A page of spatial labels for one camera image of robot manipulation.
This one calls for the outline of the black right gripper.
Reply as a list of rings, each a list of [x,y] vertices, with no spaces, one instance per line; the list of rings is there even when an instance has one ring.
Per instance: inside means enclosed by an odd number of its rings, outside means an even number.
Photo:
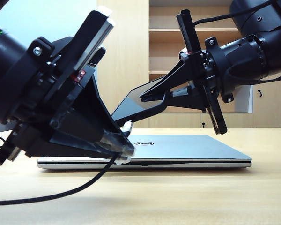
[[[185,48],[178,64],[151,88],[140,86],[130,91],[114,111],[116,122],[136,122],[163,112],[168,106],[208,112],[216,134],[225,134],[227,126],[218,102],[220,82],[214,59],[202,51],[190,10],[177,16]],[[188,83],[175,91],[171,88]]]

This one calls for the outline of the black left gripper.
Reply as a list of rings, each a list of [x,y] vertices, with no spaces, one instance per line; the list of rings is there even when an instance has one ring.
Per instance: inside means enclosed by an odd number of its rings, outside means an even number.
[[[107,36],[107,16],[93,10],[73,37],[38,37],[25,47],[0,28],[0,124],[16,124],[0,165],[28,157],[134,155],[100,98],[89,61]]]

